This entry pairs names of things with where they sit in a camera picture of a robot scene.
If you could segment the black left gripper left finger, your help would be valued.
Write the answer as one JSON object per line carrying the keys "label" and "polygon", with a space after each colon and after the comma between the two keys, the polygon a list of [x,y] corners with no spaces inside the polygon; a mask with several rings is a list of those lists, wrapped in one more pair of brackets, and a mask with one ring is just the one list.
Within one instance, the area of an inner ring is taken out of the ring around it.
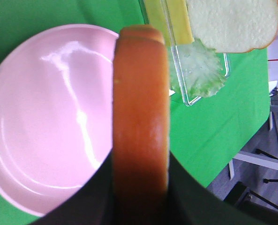
{"label": "black left gripper left finger", "polygon": [[115,225],[112,153],[72,197],[32,225]]}

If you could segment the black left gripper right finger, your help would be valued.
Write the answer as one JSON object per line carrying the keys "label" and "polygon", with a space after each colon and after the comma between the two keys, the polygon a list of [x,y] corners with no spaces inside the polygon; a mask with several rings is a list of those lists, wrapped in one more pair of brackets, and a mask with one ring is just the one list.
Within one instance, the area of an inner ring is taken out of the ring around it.
{"label": "black left gripper right finger", "polygon": [[225,200],[200,185],[170,155],[169,225],[278,225],[278,211],[248,200],[251,190],[237,183]]}

